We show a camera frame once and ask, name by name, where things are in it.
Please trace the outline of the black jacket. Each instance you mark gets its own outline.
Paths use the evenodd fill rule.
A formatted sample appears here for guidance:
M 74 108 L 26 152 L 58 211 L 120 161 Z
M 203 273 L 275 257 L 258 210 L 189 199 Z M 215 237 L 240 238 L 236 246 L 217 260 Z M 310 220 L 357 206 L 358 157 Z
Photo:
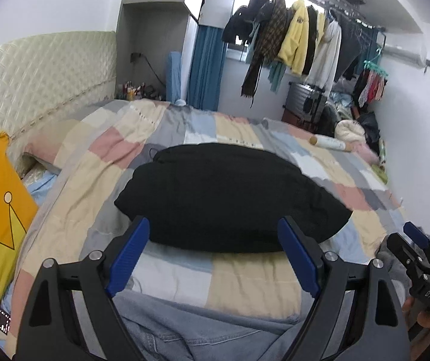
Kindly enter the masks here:
M 278 252 L 277 226 L 285 216 L 321 243 L 352 215 L 290 161 L 221 143 L 155 153 L 114 204 L 130 219 L 147 218 L 152 242 L 209 253 Z

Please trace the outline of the pile of clothes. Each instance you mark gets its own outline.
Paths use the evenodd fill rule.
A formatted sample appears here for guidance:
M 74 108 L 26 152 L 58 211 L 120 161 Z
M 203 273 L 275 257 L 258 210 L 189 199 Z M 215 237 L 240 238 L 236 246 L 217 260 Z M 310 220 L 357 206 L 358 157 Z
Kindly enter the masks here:
M 381 138 L 374 112 L 360 113 L 351 94 L 331 92 L 320 116 L 317 133 L 351 143 L 360 155 L 387 184 L 386 145 Z

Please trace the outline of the patchwork pastel quilt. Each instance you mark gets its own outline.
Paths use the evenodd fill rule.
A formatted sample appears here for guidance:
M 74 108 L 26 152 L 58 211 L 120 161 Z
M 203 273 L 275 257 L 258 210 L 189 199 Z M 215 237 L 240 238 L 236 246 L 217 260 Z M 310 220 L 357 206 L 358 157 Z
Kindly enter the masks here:
M 10 353 L 41 262 L 85 258 L 144 215 L 150 241 L 114 300 L 143 355 L 279 360 L 313 301 L 279 245 L 279 218 L 356 263 L 406 220 L 358 154 L 270 119 L 113 100 L 36 128 L 21 147 L 58 180 L 18 258 Z

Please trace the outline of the blue denim jeans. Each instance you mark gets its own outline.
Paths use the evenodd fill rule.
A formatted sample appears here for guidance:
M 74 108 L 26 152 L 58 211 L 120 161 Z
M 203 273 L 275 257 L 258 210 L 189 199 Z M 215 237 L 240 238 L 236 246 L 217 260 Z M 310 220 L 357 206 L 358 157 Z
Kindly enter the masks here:
M 281 360 L 312 305 L 285 319 L 231 315 L 154 298 L 131 289 L 114 297 L 130 337 L 147 360 Z

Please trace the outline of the cream cylindrical bolster pillow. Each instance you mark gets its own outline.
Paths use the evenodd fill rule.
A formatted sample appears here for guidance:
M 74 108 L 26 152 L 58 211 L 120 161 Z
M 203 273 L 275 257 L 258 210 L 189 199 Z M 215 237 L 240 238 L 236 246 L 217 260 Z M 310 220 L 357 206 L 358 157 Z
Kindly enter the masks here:
M 341 152 L 352 152 L 351 143 L 335 139 L 329 136 L 314 134 L 310 137 L 309 142 L 316 147 L 321 147 L 330 150 L 336 150 Z

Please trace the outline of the teal clip hanger with socks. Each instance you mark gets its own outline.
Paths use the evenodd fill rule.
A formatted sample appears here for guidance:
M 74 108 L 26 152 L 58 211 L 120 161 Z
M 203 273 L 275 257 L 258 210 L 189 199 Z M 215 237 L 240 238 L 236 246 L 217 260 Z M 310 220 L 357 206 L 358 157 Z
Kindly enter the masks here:
M 379 57 L 381 57 L 381 49 L 377 51 L 375 57 L 364 61 L 360 81 L 361 89 L 356 96 L 360 108 L 364 108 L 375 101 L 380 101 L 383 96 L 389 74 L 379 66 Z

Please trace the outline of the grey hard-shell suitcase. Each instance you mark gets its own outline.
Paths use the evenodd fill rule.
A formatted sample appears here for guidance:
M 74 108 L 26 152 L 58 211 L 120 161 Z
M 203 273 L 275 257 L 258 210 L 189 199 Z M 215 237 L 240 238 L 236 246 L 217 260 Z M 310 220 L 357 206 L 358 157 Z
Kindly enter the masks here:
M 327 97 L 322 90 L 299 82 L 289 82 L 282 121 L 307 131 L 316 131 Z

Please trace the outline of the cream quilted headboard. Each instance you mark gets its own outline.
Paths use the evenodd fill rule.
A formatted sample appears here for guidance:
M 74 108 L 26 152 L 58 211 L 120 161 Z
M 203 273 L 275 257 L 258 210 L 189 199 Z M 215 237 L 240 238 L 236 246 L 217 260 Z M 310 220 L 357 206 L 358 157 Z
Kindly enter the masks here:
M 33 125 L 114 95 L 116 35 L 47 33 L 0 45 L 0 132 Z

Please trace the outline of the blue window curtain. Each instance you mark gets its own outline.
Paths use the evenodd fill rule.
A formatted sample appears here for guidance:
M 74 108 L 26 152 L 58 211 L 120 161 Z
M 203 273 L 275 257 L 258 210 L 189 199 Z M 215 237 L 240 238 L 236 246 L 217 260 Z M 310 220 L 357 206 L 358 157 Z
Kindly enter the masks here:
M 227 44 L 223 29 L 200 25 L 194 45 L 187 102 L 201 110 L 218 109 Z

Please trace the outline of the white air conditioner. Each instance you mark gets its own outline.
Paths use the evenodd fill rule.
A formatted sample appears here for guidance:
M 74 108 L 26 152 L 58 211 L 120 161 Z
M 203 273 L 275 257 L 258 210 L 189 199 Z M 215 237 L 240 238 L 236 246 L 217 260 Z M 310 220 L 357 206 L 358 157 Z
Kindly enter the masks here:
M 382 54 L 398 58 L 420 69 L 430 68 L 430 59 L 428 58 L 427 47 L 424 43 L 420 44 L 414 50 L 386 43 L 383 46 Z

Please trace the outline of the white hooded sweatshirt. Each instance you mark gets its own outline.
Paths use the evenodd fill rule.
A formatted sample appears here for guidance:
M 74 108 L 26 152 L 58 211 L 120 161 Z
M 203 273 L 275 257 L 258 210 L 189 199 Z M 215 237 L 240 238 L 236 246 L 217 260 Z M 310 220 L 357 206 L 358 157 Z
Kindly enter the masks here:
M 330 22 L 319 42 L 313 64 L 305 83 L 321 89 L 325 96 L 331 92 L 340 56 L 342 30 L 336 20 Z

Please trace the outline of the teal hanging garment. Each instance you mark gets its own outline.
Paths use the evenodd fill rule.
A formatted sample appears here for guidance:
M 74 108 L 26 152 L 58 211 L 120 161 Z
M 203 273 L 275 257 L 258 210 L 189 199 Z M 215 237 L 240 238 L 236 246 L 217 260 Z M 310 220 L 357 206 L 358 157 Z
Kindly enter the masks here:
M 268 80 L 270 82 L 270 90 L 275 94 L 279 92 L 286 68 L 287 66 L 281 60 L 275 60 L 270 64 Z

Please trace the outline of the yellow fleece jacket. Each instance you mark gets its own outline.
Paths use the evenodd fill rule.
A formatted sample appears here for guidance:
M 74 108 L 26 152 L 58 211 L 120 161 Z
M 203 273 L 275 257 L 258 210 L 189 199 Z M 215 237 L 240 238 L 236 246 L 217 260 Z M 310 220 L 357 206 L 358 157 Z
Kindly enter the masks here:
M 278 58 L 293 74 L 300 76 L 304 69 L 308 50 L 309 14 L 304 0 L 297 0 L 291 7 L 295 10 L 295 13 L 282 41 Z

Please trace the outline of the brown plaid scarf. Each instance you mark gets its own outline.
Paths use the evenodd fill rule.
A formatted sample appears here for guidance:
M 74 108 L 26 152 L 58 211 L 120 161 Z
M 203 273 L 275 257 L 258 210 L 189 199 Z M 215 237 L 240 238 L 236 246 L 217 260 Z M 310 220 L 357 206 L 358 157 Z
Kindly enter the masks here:
M 268 23 L 261 26 L 256 37 L 252 60 L 241 87 L 242 96 L 254 100 L 261 68 L 276 59 L 286 34 L 286 26 L 286 0 L 273 0 Z

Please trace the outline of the grey wall cabinet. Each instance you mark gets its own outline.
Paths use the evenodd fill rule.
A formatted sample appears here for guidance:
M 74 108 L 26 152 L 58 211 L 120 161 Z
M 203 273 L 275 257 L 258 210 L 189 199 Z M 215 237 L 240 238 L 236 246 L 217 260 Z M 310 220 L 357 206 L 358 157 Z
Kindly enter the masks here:
M 168 57 L 180 55 L 180 97 L 188 92 L 203 0 L 122 0 L 116 41 L 116 84 L 151 85 L 168 94 Z

